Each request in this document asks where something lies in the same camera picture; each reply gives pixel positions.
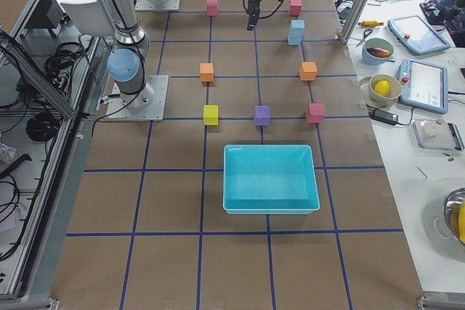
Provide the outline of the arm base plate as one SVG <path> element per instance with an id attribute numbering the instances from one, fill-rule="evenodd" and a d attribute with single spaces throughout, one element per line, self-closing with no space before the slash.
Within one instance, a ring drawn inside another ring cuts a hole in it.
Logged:
<path id="1" fill-rule="evenodd" d="M 148 0 L 136 0 L 135 10 L 137 12 L 173 12 L 178 11 L 180 0 L 168 0 L 165 3 L 153 3 Z"/>
<path id="2" fill-rule="evenodd" d="M 115 122 L 162 121 L 169 85 L 167 75 L 145 76 L 146 87 L 130 106 L 124 102 L 131 99 L 124 95 L 111 99 L 106 111 L 107 119 Z"/>

